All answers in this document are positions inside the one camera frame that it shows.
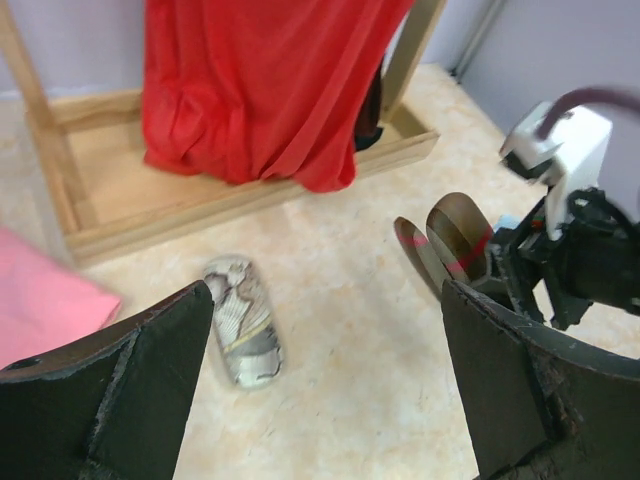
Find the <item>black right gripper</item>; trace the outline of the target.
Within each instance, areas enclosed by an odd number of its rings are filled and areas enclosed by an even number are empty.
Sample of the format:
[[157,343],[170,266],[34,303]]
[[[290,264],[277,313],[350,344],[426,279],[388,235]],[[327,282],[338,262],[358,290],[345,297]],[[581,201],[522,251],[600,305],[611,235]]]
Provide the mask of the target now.
[[[527,320],[544,323],[533,290],[544,281],[551,324],[566,330],[595,303],[639,315],[639,225],[597,187],[567,199],[569,220],[552,241],[546,215],[498,229],[485,247],[485,274],[471,287]],[[524,243],[526,238],[531,243]]]

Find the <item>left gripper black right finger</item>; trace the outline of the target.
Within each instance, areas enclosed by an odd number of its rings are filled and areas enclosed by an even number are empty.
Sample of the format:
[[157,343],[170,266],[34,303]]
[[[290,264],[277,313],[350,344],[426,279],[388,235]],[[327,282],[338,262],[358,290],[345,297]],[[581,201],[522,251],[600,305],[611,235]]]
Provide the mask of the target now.
[[441,307],[480,478],[638,478],[638,360],[458,282]]

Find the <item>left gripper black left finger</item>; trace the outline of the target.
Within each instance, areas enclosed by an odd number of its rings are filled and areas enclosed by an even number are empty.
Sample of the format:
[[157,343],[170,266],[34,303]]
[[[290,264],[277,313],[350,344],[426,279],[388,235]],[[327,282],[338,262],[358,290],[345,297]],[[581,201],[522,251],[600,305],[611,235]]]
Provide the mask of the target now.
[[2,369],[2,478],[172,478],[213,306],[198,280]]

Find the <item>small light blue cloth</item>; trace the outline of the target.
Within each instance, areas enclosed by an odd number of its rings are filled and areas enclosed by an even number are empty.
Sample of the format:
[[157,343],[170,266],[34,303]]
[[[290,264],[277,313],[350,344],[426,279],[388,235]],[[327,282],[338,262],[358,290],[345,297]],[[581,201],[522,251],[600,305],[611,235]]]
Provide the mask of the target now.
[[500,229],[514,230],[518,227],[520,219],[513,215],[501,215],[493,225],[493,230],[498,232]]

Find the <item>brown plaid glasses case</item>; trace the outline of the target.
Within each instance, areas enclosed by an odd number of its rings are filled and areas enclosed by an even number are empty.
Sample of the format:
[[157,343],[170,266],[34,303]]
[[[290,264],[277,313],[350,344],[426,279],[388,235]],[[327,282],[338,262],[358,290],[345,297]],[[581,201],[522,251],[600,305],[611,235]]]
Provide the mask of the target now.
[[471,284],[488,271],[485,247],[494,230],[465,193],[451,192],[436,202],[424,230],[401,216],[393,226],[409,262],[436,296],[447,280]]

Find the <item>map print glasses case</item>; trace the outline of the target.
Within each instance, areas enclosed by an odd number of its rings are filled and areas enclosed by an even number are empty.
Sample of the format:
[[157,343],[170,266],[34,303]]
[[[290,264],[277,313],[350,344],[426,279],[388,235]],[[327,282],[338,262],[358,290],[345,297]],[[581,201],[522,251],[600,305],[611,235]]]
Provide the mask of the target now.
[[229,254],[213,259],[203,280],[213,302],[212,327],[231,382],[262,388],[279,376],[284,350],[266,285],[252,259]]

